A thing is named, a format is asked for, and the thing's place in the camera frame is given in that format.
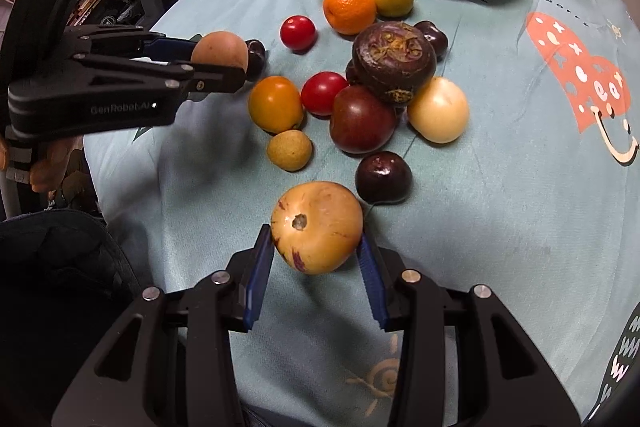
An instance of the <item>screw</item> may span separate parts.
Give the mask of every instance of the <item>screw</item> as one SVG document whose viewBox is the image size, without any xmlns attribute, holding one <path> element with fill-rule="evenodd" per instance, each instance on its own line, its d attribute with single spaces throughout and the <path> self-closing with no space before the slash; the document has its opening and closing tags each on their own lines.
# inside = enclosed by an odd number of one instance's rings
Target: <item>screw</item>
<svg viewBox="0 0 640 427">
<path fill-rule="evenodd" d="M 160 290 L 155 286 L 149 286 L 142 292 L 142 298 L 145 301 L 155 301 L 160 296 Z"/>
<path fill-rule="evenodd" d="M 481 299 L 488 299 L 493 294 L 491 288 L 484 284 L 479 284 L 474 288 L 474 293 Z"/>
<path fill-rule="evenodd" d="M 229 272 L 219 270 L 217 272 L 213 272 L 211 280 L 213 281 L 213 284 L 226 284 L 231 280 L 231 276 L 229 275 Z"/>
<path fill-rule="evenodd" d="M 402 272 L 402 279 L 404 279 L 405 282 L 414 284 L 422 279 L 422 275 L 416 270 L 404 270 Z"/>
</svg>

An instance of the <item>dark plum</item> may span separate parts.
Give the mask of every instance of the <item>dark plum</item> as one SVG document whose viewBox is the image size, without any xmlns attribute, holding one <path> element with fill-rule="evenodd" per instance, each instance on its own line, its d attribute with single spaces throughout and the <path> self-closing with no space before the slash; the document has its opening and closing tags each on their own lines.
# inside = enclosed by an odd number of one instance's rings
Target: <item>dark plum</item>
<svg viewBox="0 0 640 427">
<path fill-rule="evenodd" d="M 449 39 L 447 39 L 444 32 L 439 30 L 431 21 L 420 21 L 417 24 L 414 24 L 414 27 L 420 30 L 424 35 L 424 38 L 433 46 L 433 50 L 436 52 L 438 60 L 444 57 L 444 54 L 447 52 L 447 48 L 449 47 Z"/>
<path fill-rule="evenodd" d="M 411 191 L 414 176 L 396 153 L 375 152 L 363 158 L 356 170 L 356 190 L 369 204 L 399 203 Z"/>
<path fill-rule="evenodd" d="M 244 42 L 249 50 L 249 65 L 246 68 L 246 79 L 249 82 L 255 82 L 264 69 L 267 51 L 264 49 L 264 44 L 256 39 Z"/>
</svg>

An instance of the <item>fruit stem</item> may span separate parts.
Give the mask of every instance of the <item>fruit stem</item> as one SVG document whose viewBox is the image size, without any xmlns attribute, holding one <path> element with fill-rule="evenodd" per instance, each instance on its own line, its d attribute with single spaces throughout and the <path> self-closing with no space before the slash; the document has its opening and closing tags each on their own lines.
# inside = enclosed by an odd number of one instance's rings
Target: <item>fruit stem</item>
<svg viewBox="0 0 640 427">
<path fill-rule="evenodd" d="M 296 230 L 304 230 L 306 227 L 305 214 L 298 214 L 296 217 L 294 217 L 291 226 Z"/>
</svg>

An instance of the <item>red tomato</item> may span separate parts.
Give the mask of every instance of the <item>red tomato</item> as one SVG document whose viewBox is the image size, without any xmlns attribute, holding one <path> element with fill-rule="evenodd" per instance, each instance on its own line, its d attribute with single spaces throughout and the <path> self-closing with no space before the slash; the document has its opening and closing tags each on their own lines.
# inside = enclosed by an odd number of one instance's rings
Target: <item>red tomato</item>
<svg viewBox="0 0 640 427">
<path fill-rule="evenodd" d="M 316 73 L 302 87 L 302 105 L 316 116 L 329 116 L 334 107 L 334 98 L 349 83 L 341 74 L 333 71 Z"/>
<path fill-rule="evenodd" d="M 295 52 L 309 49 L 316 42 L 316 35 L 316 27 L 311 19 L 303 15 L 289 17 L 280 27 L 280 40 Z"/>
</svg>

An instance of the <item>mandarin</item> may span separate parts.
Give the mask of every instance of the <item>mandarin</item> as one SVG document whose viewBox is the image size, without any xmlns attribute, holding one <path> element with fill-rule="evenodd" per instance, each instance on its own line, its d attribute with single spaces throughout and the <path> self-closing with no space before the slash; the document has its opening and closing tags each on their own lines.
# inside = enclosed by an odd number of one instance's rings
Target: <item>mandarin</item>
<svg viewBox="0 0 640 427">
<path fill-rule="evenodd" d="M 376 21 L 374 0 L 324 0 L 329 26 L 342 35 L 356 35 Z"/>
</svg>

